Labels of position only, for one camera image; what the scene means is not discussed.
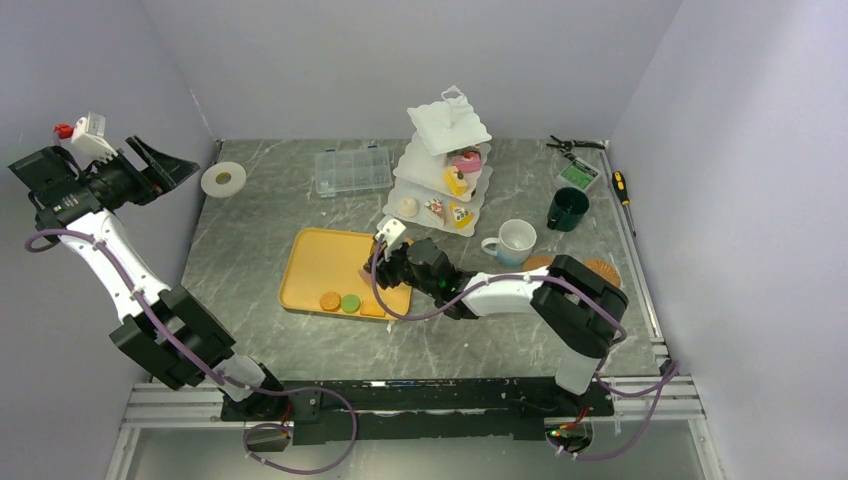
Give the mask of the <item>white triangle cake slice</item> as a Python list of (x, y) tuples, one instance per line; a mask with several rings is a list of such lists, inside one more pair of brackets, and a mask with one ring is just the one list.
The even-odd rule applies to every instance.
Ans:
[(436, 225), (443, 226), (445, 224), (444, 208), (440, 198), (433, 197), (427, 200), (424, 203), (424, 212)]

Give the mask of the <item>white round cupcake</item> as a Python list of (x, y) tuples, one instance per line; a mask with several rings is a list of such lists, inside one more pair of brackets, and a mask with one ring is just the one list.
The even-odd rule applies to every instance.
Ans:
[(404, 218), (414, 218), (419, 212), (419, 203), (415, 198), (403, 197), (397, 201), (396, 212)]

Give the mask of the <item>cream triangle cake slice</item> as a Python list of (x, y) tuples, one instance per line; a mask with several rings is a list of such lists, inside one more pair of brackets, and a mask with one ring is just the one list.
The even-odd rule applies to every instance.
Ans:
[(473, 221), (472, 212), (465, 206), (457, 203), (451, 203), (449, 208), (451, 220), (456, 229), (463, 229), (470, 225)]

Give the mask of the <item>green round macaron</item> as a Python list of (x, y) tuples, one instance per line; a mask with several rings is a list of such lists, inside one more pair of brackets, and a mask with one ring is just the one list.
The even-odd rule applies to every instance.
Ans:
[(355, 294), (347, 294), (341, 298), (340, 308), (347, 314), (354, 314), (361, 307), (361, 299)]

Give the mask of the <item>white three-tier dessert stand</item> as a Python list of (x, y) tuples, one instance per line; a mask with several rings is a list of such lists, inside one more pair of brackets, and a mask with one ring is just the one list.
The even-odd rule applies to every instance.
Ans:
[[(441, 92), (441, 98), (407, 110), (415, 132), (397, 165), (392, 171), (394, 186), (388, 194), (382, 212), (403, 222), (415, 223), (463, 237), (471, 237), (479, 221), (493, 169), (488, 165), (492, 135), (462, 90), (453, 85)], [(452, 157), (465, 151), (477, 150), (483, 166), (478, 172), (465, 175), (468, 191), (454, 197), (443, 179), (444, 169), (452, 165)], [(403, 197), (415, 198), (419, 212), (414, 218), (404, 218), (396, 212), (396, 203)], [(442, 200), (445, 224), (436, 225), (425, 215), (424, 203), (438, 197)], [(463, 229), (453, 226), (450, 204), (465, 206), (473, 221)]]

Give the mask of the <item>yellow cake piece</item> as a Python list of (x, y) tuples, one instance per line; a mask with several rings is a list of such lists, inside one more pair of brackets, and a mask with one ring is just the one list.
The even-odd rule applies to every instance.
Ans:
[(446, 167), (444, 169), (443, 179), (449, 193), (454, 197), (465, 195), (468, 191), (468, 183), (465, 180), (465, 175), (456, 166)]

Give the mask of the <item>pink cake with cherry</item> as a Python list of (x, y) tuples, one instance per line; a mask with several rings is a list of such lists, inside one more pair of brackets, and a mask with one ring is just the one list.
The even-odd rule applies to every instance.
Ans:
[(482, 169), (483, 162), (479, 151), (469, 150), (452, 157), (452, 165), (463, 175), (478, 172)]

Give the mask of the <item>pink handled tongs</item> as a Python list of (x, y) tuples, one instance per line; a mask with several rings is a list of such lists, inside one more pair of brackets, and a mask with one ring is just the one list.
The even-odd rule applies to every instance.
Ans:
[(368, 268), (360, 268), (357, 273), (364, 283), (368, 285), (372, 284), (372, 277)]

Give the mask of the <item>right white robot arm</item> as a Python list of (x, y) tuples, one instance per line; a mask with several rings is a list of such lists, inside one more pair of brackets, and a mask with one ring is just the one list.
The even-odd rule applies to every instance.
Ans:
[(626, 294), (569, 255), (527, 272), (488, 274), (455, 267), (431, 239), (389, 246), (376, 237), (362, 271), (374, 294), (406, 285), (433, 300), (435, 315), (454, 320), (506, 313), (541, 318), (566, 346), (550, 391), (564, 415), (588, 404), (594, 375), (627, 336)]

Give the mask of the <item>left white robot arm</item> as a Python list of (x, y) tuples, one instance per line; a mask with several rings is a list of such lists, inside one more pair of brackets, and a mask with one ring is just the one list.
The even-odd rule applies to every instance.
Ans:
[(235, 340), (185, 287), (169, 286), (141, 259), (115, 212), (126, 203), (147, 205), (176, 189), (199, 167), (159, 152), (137, 136), (127, 145), (145, 162), (137, 169), (121, 150), (81, 167), (60, 145), (13, 162), (27, 187), (37, 232), (25, 248), (59, 244), (78, 255), (110, 294), (118, 327), (113, 344), (172, 390), (205, 380), (241, 418), (272, 420), (287, 409), (287, 392), (259, 362), (234, 351)]

